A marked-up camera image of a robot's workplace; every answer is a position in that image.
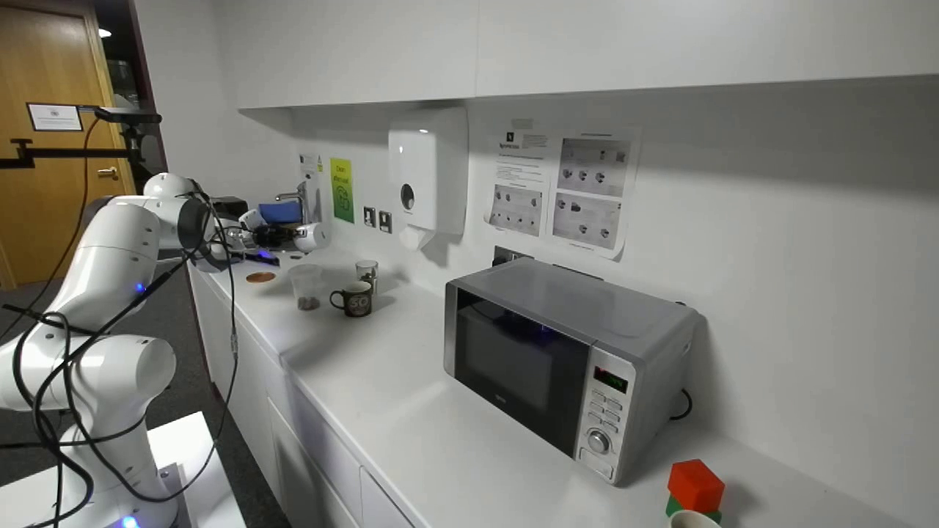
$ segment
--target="microwave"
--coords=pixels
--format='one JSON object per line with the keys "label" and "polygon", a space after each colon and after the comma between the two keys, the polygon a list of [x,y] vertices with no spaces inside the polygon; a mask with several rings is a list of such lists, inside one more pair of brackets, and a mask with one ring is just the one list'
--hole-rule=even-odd
{"label": "microwave", "polygon": [[535,257],[445,284],[442,367],[626,483],[675,413],[697,314]]}

